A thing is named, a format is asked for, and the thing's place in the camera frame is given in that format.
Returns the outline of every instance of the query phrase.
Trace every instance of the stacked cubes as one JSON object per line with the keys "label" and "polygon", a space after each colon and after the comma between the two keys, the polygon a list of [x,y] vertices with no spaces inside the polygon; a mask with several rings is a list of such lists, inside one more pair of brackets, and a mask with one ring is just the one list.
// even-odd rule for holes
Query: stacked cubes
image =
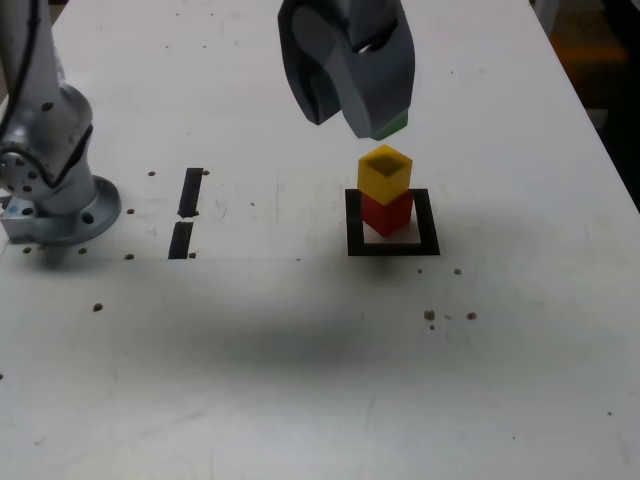
{"label": "stacked cubes", "polygon": [[360,159],[358,190],[362,220],[383,237],[409,224],[413,197],[409,191],[410,158],[388,145]]}

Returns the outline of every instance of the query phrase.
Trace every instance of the black square outline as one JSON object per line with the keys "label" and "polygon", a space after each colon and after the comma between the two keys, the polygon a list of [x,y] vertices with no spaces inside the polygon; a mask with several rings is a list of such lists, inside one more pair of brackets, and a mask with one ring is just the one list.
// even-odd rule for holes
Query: black square outline
{"label": "black square outline", "polygon": [[429,191],[426,188],[409,190],[413,195],[418,218],[420,243],[364,243],[360,215],[362,193],[357,189],[344,191],[347,211],[347,251],[350,257],[409,257],[440,255],[436,225],[433,221]]}

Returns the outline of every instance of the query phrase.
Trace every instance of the black tape mark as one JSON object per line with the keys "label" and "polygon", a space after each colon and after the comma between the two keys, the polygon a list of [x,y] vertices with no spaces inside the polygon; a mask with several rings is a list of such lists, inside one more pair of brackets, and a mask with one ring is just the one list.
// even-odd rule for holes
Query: black tape mark
{"label": "black tape mark", "polygon": [[178,215],[182,218],[191,218],[198,215],[198,196],[200,195],[203,171],[203,168],[187,168],[178,209]]}
{"label": "black tape mark", "polygon": [[169,247],[169,260],[186,260],[189,255],[192,231],[192,222],[177,222],[175,224]]}
{"label": "black tape mark", "polygon": [[364,230],[360,215],[360,190],[345,190],[347,210],[347,250],[350,257],[407,257],[440,255],[436,225],[431,211],[429,191],[412,189],[413,203],[418,218],[420,243],[364,243]]}

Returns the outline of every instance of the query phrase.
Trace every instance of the red cube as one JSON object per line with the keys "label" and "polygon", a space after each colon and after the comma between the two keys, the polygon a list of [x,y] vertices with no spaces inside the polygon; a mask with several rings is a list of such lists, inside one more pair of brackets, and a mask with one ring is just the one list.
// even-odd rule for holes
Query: red cube
{"label": "red cube", "polygon": [[411,222],[413,195],[410,191],[388,205],[382,205],[364,193],[361,195],[360,216],[362,220],[383,237],[388,237]]}

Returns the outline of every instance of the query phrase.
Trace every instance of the white table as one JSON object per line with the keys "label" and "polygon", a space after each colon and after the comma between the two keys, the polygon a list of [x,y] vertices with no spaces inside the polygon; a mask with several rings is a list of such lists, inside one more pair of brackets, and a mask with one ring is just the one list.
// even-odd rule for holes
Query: white table
{"label": "white table", "polygon": [[[387,143],[442,256],[386,261],[346,255],[377,144],[306,122],[279,3],[63,12],[90,163],[136,213],[57,263],[4,248],[0,478],[639,478],[640,220],[528,1],[405,0]],[[197,258],[168,261],[188,167]]]}

